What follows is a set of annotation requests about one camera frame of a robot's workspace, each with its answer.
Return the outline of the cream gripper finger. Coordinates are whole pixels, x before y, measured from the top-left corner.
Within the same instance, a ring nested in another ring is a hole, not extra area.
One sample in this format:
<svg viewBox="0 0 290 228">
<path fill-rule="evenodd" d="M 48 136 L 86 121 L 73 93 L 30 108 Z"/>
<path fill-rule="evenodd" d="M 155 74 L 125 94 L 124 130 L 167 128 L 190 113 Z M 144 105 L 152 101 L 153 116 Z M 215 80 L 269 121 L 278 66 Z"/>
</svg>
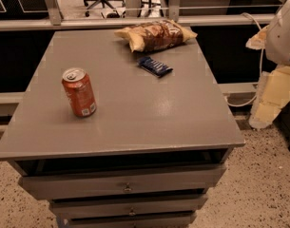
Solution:
<svg viewBox="0 0 290 228">
<path fill-rule="evenodd" d="M 245 46 L 255 50 L 265 49 L 267 30 L 268 26 L 262 28 L 258 33 L 248 39 Z"/>
</svg>

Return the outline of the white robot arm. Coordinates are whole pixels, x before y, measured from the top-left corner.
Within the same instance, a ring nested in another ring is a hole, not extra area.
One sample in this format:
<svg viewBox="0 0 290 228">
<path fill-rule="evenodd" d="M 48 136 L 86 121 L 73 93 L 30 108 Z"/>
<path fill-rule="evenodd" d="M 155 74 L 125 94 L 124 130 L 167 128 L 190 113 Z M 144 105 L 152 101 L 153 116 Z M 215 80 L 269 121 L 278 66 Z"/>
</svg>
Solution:
<svg viewBox="0 0 290 228">
<path fill-rule="evenodd" d="M 264 49 L 266 58 L 277 66 L 259 78 L 256 99 L 250 111 L 252 128 L 269 126 L 290 102 L 290 0 L 268 26 L 248 39 L 246 46 Z"/>
</svg>

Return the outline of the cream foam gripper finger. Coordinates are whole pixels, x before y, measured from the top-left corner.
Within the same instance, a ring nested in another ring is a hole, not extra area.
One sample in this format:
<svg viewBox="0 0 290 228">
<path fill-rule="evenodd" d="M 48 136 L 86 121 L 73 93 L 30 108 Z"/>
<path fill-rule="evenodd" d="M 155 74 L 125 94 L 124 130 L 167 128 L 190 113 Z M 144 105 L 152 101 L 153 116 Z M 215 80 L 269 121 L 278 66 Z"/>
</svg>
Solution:
<svg viewBox="0 0 290 228">
<path fill-rule="evenodd" d="M 290 66 L 277 66 L 270 73 L 263 72 L 250 111 L 250 126 L 255 129 L 266 128 L 289 102 Z"/>
</svg>

